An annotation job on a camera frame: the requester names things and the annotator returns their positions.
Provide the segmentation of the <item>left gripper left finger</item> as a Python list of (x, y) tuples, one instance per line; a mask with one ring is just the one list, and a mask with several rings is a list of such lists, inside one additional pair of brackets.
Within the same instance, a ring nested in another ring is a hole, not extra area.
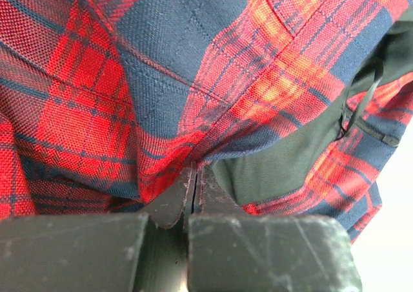
[(136, 213), (1, 222), (2, 291), (186, 291), (196, 168)]

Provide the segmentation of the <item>red navy plaid skirt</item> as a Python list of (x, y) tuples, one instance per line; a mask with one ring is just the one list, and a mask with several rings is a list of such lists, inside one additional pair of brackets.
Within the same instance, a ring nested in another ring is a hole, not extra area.
[(189, 165), (355, 240), (412, 119), (412, 0), (1, 0), (1, 218), (134, 212)]

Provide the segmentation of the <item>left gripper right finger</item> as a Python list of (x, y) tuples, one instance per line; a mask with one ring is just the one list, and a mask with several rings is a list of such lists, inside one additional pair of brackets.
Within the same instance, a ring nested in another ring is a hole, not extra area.
[(341, 224), (327, 216), (253, 216), (210, 167), (197, 174), (188, 219), (190, 291), (361, 291)]

